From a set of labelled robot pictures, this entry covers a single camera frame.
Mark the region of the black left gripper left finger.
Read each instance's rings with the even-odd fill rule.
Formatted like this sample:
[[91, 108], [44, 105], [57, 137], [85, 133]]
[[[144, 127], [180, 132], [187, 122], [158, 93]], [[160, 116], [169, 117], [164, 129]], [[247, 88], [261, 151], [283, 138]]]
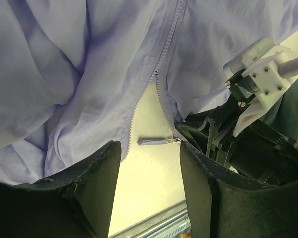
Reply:
[[0, 183], [0, 238], [106, 238], [121, 159], [109, 141], [34, 184]]

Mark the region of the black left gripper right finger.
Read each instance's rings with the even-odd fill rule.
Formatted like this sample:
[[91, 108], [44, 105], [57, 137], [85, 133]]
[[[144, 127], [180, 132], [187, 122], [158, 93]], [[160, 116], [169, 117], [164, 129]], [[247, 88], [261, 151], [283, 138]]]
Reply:
[[273, 186], [244, 177], [180, 144], [194, 238], [298, 238], [298, 180]]

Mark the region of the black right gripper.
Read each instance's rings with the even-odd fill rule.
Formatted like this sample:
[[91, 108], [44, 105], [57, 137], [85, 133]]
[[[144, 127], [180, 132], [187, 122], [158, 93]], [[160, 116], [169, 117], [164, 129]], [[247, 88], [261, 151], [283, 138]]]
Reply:
[[235, 74], [228, 81], [231, 96], [222, 106], [189, 115], [176, 129], [208, 158], [234, 167], [248, 178], [270, 185], [298, 180], [298, 143], [257, 120], [237, 137], [239, 116], [255, 98], [255, 84]]

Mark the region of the lilac purple jacket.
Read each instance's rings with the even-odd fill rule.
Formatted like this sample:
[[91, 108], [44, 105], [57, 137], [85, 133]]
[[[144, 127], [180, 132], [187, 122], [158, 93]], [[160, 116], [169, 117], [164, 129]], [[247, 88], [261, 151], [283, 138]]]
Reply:
[[171, 123], [228, 100], [223, 67], [298, 30], [298, 0], [0, 0], [0, 182], [34, 183], [110, 140], [126, 155], [151, 82]]

